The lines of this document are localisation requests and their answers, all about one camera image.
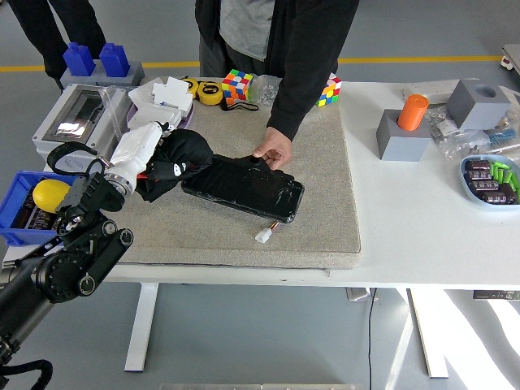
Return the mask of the person's left hand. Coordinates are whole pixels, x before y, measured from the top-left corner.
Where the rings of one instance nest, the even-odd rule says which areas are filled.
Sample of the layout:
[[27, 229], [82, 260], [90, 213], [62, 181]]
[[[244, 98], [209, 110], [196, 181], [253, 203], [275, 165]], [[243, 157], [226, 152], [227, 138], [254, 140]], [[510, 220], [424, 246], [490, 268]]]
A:
[[282, 132], [268, 127], [263, 142], [256, 146], [252, 156], [262, 158], [272, 171], [279, 170], [292, 159], [292, 142]]

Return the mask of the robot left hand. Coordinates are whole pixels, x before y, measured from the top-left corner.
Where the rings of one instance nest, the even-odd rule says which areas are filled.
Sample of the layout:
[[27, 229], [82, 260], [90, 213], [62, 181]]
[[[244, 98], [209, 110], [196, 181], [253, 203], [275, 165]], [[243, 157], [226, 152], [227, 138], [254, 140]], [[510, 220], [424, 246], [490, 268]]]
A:
[[159, 122], [150, 122], [123, 134], [110, 158], [112, 167], [106, 174], [115, 174], [135, 187], [137, 175], [145, 171], [162, 135], [163, 126]]

